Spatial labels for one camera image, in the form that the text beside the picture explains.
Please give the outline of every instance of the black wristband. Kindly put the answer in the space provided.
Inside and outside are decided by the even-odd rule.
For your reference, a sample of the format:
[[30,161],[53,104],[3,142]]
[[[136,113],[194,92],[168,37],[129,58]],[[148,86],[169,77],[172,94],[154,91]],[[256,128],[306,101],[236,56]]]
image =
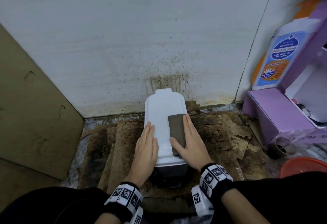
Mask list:
[[201,169],[200,189],[212,204],[233,188],[233,178],[221,165],[209,163]]
[[103,213],[110,213],[121,221],[130,222],[143,197],[139,188],[131,182],[122,182],[104,203]]

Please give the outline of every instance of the person's right hand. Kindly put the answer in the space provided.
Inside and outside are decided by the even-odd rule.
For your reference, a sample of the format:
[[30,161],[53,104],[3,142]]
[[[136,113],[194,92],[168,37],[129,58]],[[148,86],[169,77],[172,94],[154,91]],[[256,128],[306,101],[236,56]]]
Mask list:
[[183,116],[183,124],[186,147],[183,148],[175,138],[170,138],[170,143],[192,168],[201,171],[203,166],[212,163],[212,159],[189,115]]

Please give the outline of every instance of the forearm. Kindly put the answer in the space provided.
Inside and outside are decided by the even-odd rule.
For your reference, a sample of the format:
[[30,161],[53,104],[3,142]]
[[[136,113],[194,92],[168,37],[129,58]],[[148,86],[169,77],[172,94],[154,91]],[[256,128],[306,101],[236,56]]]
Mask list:
[[236,224],[269,224],[237,189],[224,193],[221,201]]
[[115,215],[103,213],[94,224],[121,224],[121,222]]

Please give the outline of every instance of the black pants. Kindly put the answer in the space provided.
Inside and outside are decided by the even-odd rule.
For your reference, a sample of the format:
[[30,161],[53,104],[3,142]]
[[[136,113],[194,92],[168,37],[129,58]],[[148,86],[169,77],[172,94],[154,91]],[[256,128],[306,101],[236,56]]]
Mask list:
[[[237,181],[235,187],[270,223],[327,223],[327,173]],[[97,188],[43,188],[12,202],[0,214],[0,223],[94,223],[108,197]],[[232,223],[222,204],[212,223]]]

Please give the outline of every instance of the floor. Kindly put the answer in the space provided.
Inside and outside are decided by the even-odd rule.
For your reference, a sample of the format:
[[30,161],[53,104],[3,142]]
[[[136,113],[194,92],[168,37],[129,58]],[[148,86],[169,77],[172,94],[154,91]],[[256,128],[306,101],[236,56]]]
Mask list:
[[[225,106],[204,108],[201,109],[201,112],[207,113],[207,112],[227,110],[227,111],[234,111],[241,114],[240,109],[241,109],[240,104],[229,104]],[[87,118],[85,120],[83,133],[87,132],[90,129],[94,129],[96,125],[117,123],[118,121],[134,121],[138,119],[139,119],[139,115],[137,114]],[[79,143],[79,146],[77,148],[75,157],[72,161],[71,168],[69,170],[67,178],[62,182],[63,187],[70,187],[75,189],[77,188],[79,171],[83,164],[87,144],[88,144],[88,136],[85,136],[83,139],[81,139]],[[308,156],[327,162],[327,144],[300,144],[300,145],[293,145],[293,146],[294,146],[293,147],[294,150],[296,151],[295,154],[275,160],[275,163],[271,163],[268,165],[267,170],[273,177],[279,177],[280,167],[282,166],[283,163],[286,162],[286,160],[292,157]]]

